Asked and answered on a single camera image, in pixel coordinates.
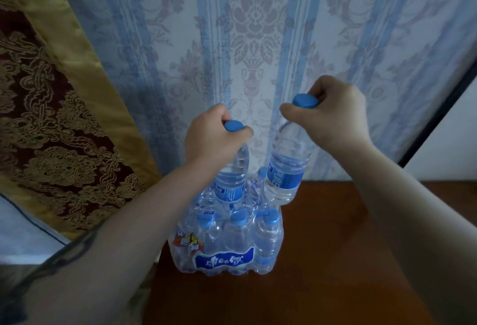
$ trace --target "curtain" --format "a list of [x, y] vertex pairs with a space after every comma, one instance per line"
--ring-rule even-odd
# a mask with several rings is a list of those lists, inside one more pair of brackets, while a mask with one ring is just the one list
[[[225, 103], [267, 164], [279, 105], [323, 74], [367, 97], [398, 160], [476, 56], [477, 0], [68, 0], [162, 173], [191, 120]], [[346, 180], [316, 150], [305, 179]]]
[[0, 15], [0, 191], [74, 239], [160, 176], [67, 0]]

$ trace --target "tattoo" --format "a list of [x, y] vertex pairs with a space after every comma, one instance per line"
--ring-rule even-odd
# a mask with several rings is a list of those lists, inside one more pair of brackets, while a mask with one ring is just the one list
[[87, 253], [96, 239], [98, 230], [104, 222], [81, 235], [70, 244], [63, 247], [48, 260], [46, 260], [36, 271], [29, 274], [17, 286], [15, 286], [5, 299], [0, 302], [0, 325], [18, 324], [27, 319], [25, 303], [23, 298], [32, 284], [46, 276], [52, 276], [59, 269], [75, 262]]

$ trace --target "floral wallpaper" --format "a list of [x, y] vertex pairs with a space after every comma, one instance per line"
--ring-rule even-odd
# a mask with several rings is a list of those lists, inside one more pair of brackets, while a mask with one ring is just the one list
[[[163, 174], [223, 102], [264, 165], [279, 105], [323, 74], [357, 85], [398, 160], [477, 54], [477, 0], [69, 0]], [[319, 149], [307, 179], [346, 180]]]

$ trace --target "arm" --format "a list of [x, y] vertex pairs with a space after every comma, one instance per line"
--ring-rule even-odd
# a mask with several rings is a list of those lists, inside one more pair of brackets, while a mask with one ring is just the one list
[[0, 304], [0, 325], [112, 320], [188, 203], [253, 135], [249, 127], [228, 133], [227, 120], [222, 104], [194, 119], [186, 136], [186, 163], [28, 276]]
[[322, 76], [315, 109], [283, 105], [355, 181], [409, 283], [442, 324], [477, 323], [477, 228], [373, 146], [364, 96]]

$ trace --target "blue bottle cap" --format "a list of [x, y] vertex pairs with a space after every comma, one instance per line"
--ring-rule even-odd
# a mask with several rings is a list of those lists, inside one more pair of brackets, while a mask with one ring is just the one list
[[236, 132], [243, 129], [243, 124], [238, 120], [229, 120], [225, 122], [224, 127], [227, 129], [227, 132]]
[[318, 98], [305, 93], [296, 94], [293, 98], [293, 105], [300, 108], [312, 109], [318, 105]]
[[243, 227], [247, 224], [247, 211], [241, 208], [230, 215], [230, 222], [234, 225]]
[[214, 223], [214, 215], [212, 214], [198, 214], [197, 224], [202, 228], [209, 228]]
[[264, 180], [268, 172], [268, 167], [260, 167], [259, 172], [257, 174], [258, 178]]
[[275, 226], [279, 220], [280, 215], [276, 209], [270, 208], [268, 210], [265, 210], [265, 213], [263, 214], [263, 221], [267, 225]]

